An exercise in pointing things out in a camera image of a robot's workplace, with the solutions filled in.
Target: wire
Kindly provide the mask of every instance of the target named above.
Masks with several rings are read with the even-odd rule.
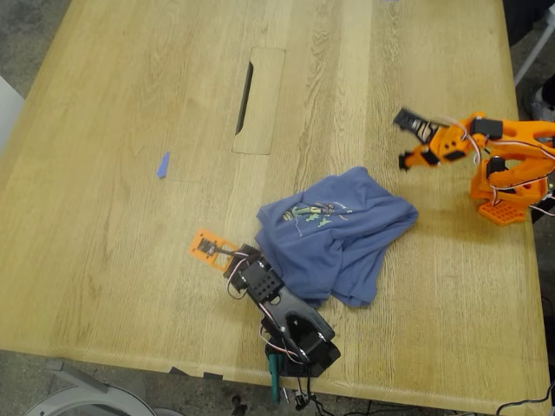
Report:
[[[497,410],[495,411],[495,416],[500,416],[501,411],[507,407],[512,407],[512,406],[521,406],[524,405],[526,403],[543,403],[544,401],[546,401],[547,399],[549,399],[549,395],[552,392],[553,387],[555,387],[555,380],[551,383],[551,385],[547,388],[547,393],[545,393],[545,397],[543,399],[527,399],[527,400],[522,400],[522,401],[513,401],[510,403],[505,403],[504,405],[501,405],[497,408]]]
[[[496,141],[495,142],[496,145],[520,145],[520,146],[530,146],[530,147],[535,147],[537,149],[539,149],[545,156],[547,156],[548,158],[551,158],[553,160],[555,160],[555,155],[551,154],[550,152],[547,152],[545,149],[543,149],[541,146],[536,146],[533,145],[531,143],[526,143],[524,141],[517,141],[517,140],[503,140],[503,141]]]
[[[291,352],[291,351],[290,351],[289,349],[287,349],[287,348],[278,347],[277,345],[272,344],[271,342],[269,342],[268,340],[266,340],[266,339],[264,338],[264,336],[262,335],[262,329],[263,329],[263,328],[264,328],[264,327],[263,327],[262,325],[260,325],[260,328],[258,329],[258,335],[260,336],[260,338],[262,338],[262,340],[263,340],[266,344],[268,344],[270,347],[274,348],[276,351],[279,351],[280,353],[287,354],[287,356],[289,357],[289,359],[290,359],[291,361],[293,361],[293,362],[295,362],[295,363],[297,363],[297,364],[301,364],[301,365],[304,364],[304,362],[297,361],[297,360],[295,360],[293,357],[291,357],[292,355],[295,355],[295,356],[298,358],[298,355],[297,355],[297,354]]]
[[[370,406],[372,406],[372,400],[368,400],[368,408],[366,409],[366,413],[362,412],[349,412],[345,413],[343,416],[351,416],[353,414],[361,414],[362,416],[368,416],[370,414]]]
[[[445,122],[449,123],[452,126],[457,126],[460,130],[462,130],[463,135],[462,135],[462,140],[468,139],[468,141],[470,141],[470,143],[472,144],[475,154],[473,157],[473,162],[475,165],[478,165],[481,161],[482,161],[482,153],[480,151],[480,148],[478,147],[478,145],[476,144],[476,141],[474,140],[474,137],[472,137],[472,135],[470,135],[467,131],[467,129],[460,124],[457,120],[455,120],[452,117],[448,117],[446,115],[441,115],[440,117],[436,117],[437,119],[443,119]]]
[[[538,208],[536,205],[530,205],[530,208],[532,208],[534,210],[538,210],[540,212],[543,212],[545,215],[548,215],[550,217],[555,217],[555,214],[553,214],[551,212],[547,212],[546,210],[542,210],[541,208]]]
[[[551,299],[549,299],[549,297],[541,296],[541,300],[546,301],[547,304],[549,304],[549,309],[552,312],[552,317],[555,318],[555,309],[553,308],[553,302],[551,301]]]
[[[507,191],[507,190],[509,190],[509,189],[516,188],[517,186],[528,185],[528,184],[531,184],[531,183],[533,183],[533,182],[538,182],[538,181],[541,180],[541,179],[547,178],[547,177],[548,177],[549,175],[551,175],[553,172],[555,172],[555,169],[553,169],[551,172],[547,173],[546,175],[544,175],[544,176],[542,176],[542,177],[540,177],[540,178],[526,180],[526,181],[524,181],[524,182],[518,183],[517,185],[507,186],[507,187],[504,187],[504,188],[500,188],[500,187],[498,187],[498,186],[493,186],[493,185],[490,185],[490,186],[491,186],[493,189],[496,189],[496,190],[498,190],[498,191]]]
[[[235,269],[233,269],[232,273],[229,275],[229,277],[227,278],[227,294],[229,296],[231,296],[233,299],[235,299],[236,301],[240,301],[241,299],[243,299],[246,295],[246,290],[243,291],[243,295],[241,296],[235,296],[232,295],[232,292],[229,291],[229,285],[232,282],[232,278],[233,276],[235,276],[235,273],[237,273],[237,270],[239,268],[239,266],[241,265],[242,262],[246,262],[247,257],[245,257],[243,260],[240,260],[236,265],[235,265]]]

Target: wood grain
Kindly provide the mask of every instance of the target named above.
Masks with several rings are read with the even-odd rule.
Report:
[[[243,94],[244,124],[233,141],[235,153],[270,154],[284,59],[282,49],[252,49],[251,83]]]
[[[285,51],[268,155],[232,151],[253,48]],[[343,356],[315,391],[542,396],[532,228],[475,213],[470,160],[399,172],[404,105],[517,116],[501,2],[74,0],[0,159],[0,348],[269,384],[260,314],[186,247],[199,227],[252,243],[260,205],[362,165],[420,217],[369,307],[319,309]]]

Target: folded cloth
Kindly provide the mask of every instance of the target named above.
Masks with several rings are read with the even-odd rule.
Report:
[[[255,237],[291,292],[320,304],[330,294],[368,305],[388,244],[418,217],[407,201],[379,186],[364,167],[329,176],[260,208]]]

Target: orange bracket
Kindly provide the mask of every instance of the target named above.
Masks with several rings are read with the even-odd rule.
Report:
[[[223,250],[235,251],[237,246],[204,229],[198,230],[189,245],[188,253],[202,263],[211,265],[214,269],[226,271],[233,260],[233,256],[220,252]],[[227,256],[224,264],[216,263],[218,255]]]

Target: orange robot base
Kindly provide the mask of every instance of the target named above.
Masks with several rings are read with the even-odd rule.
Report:
[[[399,156],[401,169],[435,167],[474,153],[470,196],[485,199],[478,213],[495,224],[525,221],[528,208],[548,193],[547,175],[555,172],[555,123],[489,120],[481,112],[435,121],[402,109],[394,124],[421,142]]]

